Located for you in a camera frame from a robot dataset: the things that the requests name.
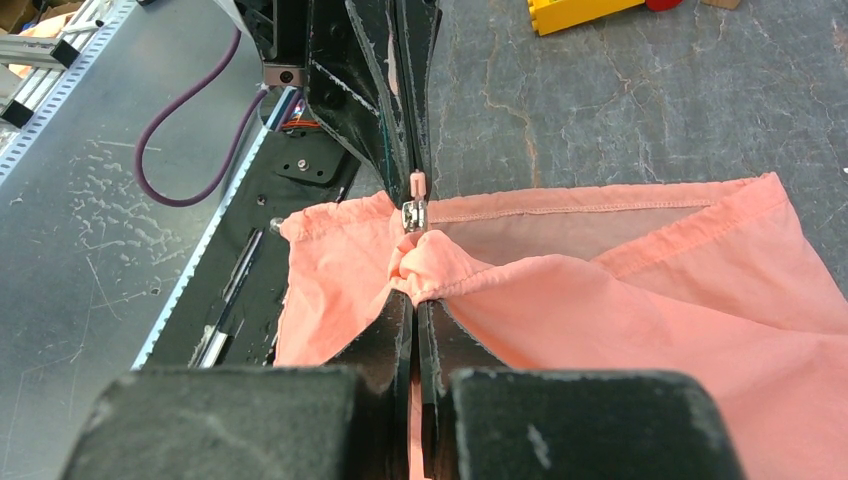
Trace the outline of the salmon pink zip jacket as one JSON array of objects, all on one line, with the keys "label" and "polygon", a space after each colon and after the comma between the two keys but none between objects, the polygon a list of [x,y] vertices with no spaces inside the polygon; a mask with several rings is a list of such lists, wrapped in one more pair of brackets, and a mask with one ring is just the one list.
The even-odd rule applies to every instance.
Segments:
[{"label": "salmon pink zip jacket", "polygon": [[289,216],[275,365],[317,366],[389,293],[444,300],[519,369],[678,370],[717,401],[751,479],[847,475],[847,302],[773,173],[432,202],[385,193]]}]

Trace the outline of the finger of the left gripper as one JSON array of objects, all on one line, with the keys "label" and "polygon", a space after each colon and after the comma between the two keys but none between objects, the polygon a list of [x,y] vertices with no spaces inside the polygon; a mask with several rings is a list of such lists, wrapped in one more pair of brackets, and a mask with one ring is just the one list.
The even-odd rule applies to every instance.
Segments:
[{"label": "finger of the left gripper", "polygon": [[425,174],[427,187],[430,187],[432,166],[428,80],[441,16],[437,1],[397,2],[401,96],[409,162],[412,170]]},{"label": "finger of the left gripper", "polygon": [[394,205],[410,200],[403,107],[390,88],[392,1],[312,1],[307,104],[324,130],[372,167]]}]

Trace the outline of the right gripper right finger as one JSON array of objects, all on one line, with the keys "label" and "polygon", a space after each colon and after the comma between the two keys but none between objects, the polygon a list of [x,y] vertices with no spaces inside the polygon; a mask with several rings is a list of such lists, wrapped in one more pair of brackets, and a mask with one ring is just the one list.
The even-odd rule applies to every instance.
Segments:
[{"label": "right gripper right finger", "polygon": [[741,479],[710,395],[663,370],[516,370],[443,301],[418,313],[432,479]]}]

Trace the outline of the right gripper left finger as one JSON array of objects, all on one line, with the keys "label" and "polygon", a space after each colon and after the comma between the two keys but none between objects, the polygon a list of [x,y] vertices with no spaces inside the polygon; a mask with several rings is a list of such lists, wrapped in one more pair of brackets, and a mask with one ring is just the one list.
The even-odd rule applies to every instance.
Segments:
[{"label": "right gripper left finger", "polygon": [[413,307],[313,368],[157,368],[96,400],[65,479],[405,479]]}]

